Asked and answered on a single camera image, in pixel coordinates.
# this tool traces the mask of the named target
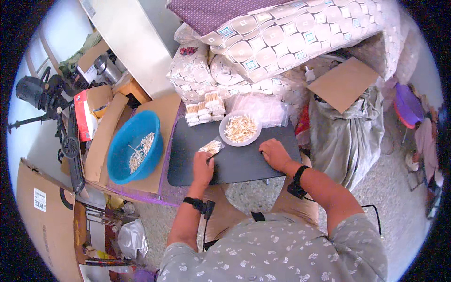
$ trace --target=black table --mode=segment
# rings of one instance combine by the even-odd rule
[[[189,186],[193,181],[193,157],[195,153],[215,137],[219,136],[220,121],[188,127],[181,118],[175,125],[172,136],[168,182],[172,186]],[[224,143],[215,155],[215,173],[210,185],[237,183],[283,176],[272,169],[258,151],[260,144],[276,138],[284,145],[292,159],[301,162],[293,125],[263,128],[260,136],[244,147],[233,147]]]

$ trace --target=floor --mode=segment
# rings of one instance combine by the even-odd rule
[[[404,158],[414,148],[413,132],[408,131],[406,142],[401,145],[405,127],[392,109],[385,113],[385,128],[381,156],[353,194],[362,205],[374,204],[377,207],[389,262],[388,281],[396,281],[416,256],[427,234],[426,188],[422,185],[410,192],[410,187],[414,187],[417,180],[414,174],[408,175]],[[245,213],[269,211],[282,188],[283,177],[270,179],[269,182],[269,185],[262,180],[235,183],[226,195],[234,206]],[[177,208],[137,203],[136,209],[145,226],[150,248],[145,260],[149,269],[158,268]],[[374,209],[365,208],[365,212],[377,226]],[[320,229],[326,232],[323,209],[320,209],[319,219]]]

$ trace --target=shirt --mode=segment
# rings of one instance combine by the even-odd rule
[[[158,281],[385,281],[387,257],[364,213],[331,236],[285,213],[246,219],[207,252],[184,243],[166,248]]]

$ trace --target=wheel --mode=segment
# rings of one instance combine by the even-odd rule
[[[78,156],[79,143],[75,137],[65,137],[61,142],[61,150],[66,158],[73,159]]]

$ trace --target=white plastic bag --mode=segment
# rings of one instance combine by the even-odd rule
[[[149,248],[141,219],[138,218],[133,222],[124,224],[119,230],[117,243],[126,258],[136,259],[136,250],[139,250],[144,257]]]

